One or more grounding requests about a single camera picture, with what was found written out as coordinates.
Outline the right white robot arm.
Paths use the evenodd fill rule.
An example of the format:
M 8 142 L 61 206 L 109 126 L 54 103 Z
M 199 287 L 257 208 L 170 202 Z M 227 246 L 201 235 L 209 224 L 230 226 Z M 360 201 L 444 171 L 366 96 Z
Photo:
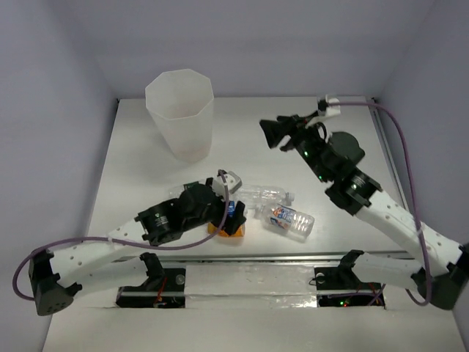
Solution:
M 269 148 L 297 150 L 317 178 L 331 184 L 325 193 L 336 207 L 381 231 L 411 255 L 400 260 L 353 249 L 337 267 L 343 286 L 379 282 L 416 291 L 443 310 L 455 307 L 468 285 L 468 246 L 417 225 L 414 215 L 362 172 L 357 165 L 365 152 L 354 136 L 327 136 L 323 123 L 311 124 L 297 115 L 260 120 L 259 125 Z

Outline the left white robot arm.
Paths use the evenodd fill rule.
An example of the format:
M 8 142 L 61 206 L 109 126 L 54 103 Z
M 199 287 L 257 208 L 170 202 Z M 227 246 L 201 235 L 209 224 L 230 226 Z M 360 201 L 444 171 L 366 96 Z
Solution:
M 44 248 L 29 261 L 29 279 L 39 316 L 69 307 L 79 296 L 111 287 L 135 285 L 160 292 L 166 273 L 156 255 L 169 251 L 192 229 L 213 224 L 232 235 L 245 223 L 245 204 L 211 186 L 196 184 L 177 198 L 140 212 L 104 237 L 75 239 L 72 246 Z

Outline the orange textured juice bottle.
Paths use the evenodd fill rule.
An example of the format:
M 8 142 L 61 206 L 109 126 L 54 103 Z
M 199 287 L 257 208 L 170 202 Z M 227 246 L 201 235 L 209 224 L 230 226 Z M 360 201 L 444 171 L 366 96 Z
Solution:
M 209 223 L 207 225 L 207 233 L 209 235 L 212 235 L 216 232 L 217 230 L 217 227 L 212 224 L 212 223 Z M 241 225 L 238 227 L 238 229 L 233 233 L 233 234 L 228 234 L 226 231 L 224 230 L 220 230 L 218 233 L 217 233 L 217 236 L 219 237 L 223 237 L 223 238 L 242 238 L 243 236 L 245 235 L 245 225 Z

